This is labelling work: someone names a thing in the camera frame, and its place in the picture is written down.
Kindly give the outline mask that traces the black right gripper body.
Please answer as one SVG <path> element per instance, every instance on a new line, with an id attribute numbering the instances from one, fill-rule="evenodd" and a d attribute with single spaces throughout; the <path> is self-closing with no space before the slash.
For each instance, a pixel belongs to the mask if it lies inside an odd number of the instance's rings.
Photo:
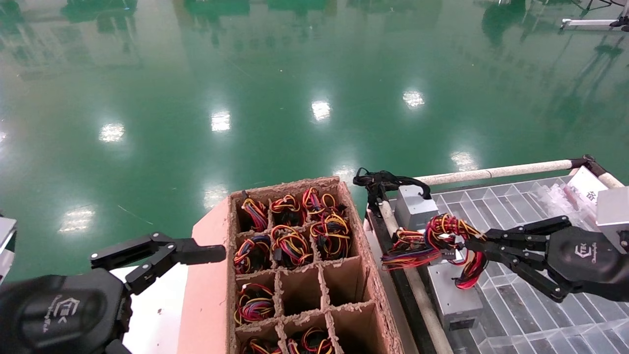
<path id="1" fill-rule="evenodd" d="M 570 226 L 551 233 L 546 271 L 566 291 L 615 302 L 629 299 L 629 258 L 602 233 Z"/>

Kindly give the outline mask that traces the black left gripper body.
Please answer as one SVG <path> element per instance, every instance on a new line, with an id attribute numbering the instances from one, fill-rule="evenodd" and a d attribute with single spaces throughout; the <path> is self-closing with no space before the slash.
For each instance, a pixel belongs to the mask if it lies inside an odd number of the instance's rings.
<path id="1" fill-rule="evenodd" d="M 0 309 L 3 354 L 104 354 L 128 332 L 132 300 L 119 278 L 96 269 L 4 283 Z"/>

